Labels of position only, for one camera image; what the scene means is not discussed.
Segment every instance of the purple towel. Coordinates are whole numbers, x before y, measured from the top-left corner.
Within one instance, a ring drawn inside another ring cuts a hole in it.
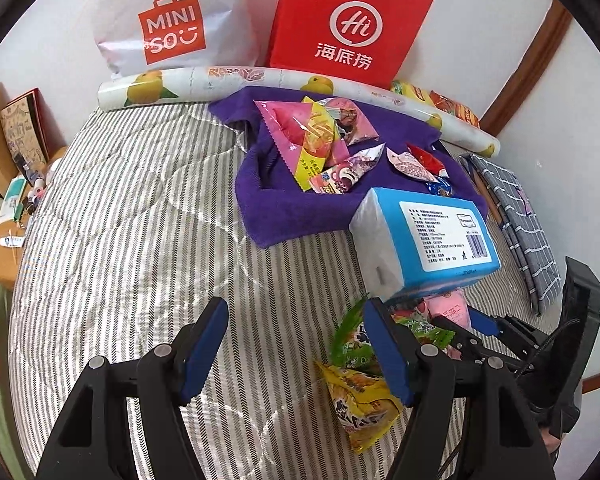
[[[253,102],[300,102],[305,95],[314,100],[325,98],[322,94],[299,90],[251,86],[209,106],[211,113],[223,123],[247,121],[253,129],[254,139],[250,139],[253,143],[235,178],[235,196],[244,226],[261,248],[305,235],[347,229],[360,201],[372,187],[428,193],[423,183],[399,173],[389,163],[386,153],[382,154],[378,165],[346,194],[302,192]],[[380,142],[385,142],[396,153],[406,151],[406,142],[432,152],[431,145],[440,137],[435,128],[412,117],[364,103],[356,104],[371,121],[380,139],[350,146],[351,154]],[[486,202],[475,191],[462,167],[440,150],[435,155],[446,166],[455,196],[472,200],[485,217]]]

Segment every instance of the white plastic bag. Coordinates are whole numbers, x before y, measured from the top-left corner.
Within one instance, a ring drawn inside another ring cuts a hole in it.
[[[183,66],[253,66],[258,55],[246,0],[96,0],[92,20],[114,78]]]

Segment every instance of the metal screw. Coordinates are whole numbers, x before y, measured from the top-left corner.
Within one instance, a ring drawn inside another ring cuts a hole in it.
[[[158,357],[167,357],[171,353],[171,345],[167,345],[167,343],[158,345],[154,349],[154,354]]]
[[[96,355],[95,357],[92,357],[91,359],[89,359],[89,363],[88,363],[89,368],[92,368],[93,370],[97,370],[103,364],[104,364],[104,357],[102,357],[101,355]]]
[[[496,370],[500,370],[504,366],[502,359],[500,359],[499,357],[496,357],[495,355],[492,355],[491,357],[489,357],[487,359],[487,364],[491,368],[495,368]]]
[[[428,357],[435,357],[436,355],[438,355],[438,348],[428,343],[426,345],[422,345],[420,347],[420,351],[423,355],[426,355]]]

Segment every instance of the white circle logo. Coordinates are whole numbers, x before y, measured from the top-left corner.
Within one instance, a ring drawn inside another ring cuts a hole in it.
[[[331,13],[329,28],[341,43],[369,46],[382,34],[382,16],[373,5],[366,2],[346,2]]]

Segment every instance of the barcode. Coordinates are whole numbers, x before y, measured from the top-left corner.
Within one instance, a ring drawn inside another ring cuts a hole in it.
[[[474,258],[485,258],[488,256],[487,249],[484,247],[480,235],[467,235],[466,240],[469,242],[469,247],[471,247]]]

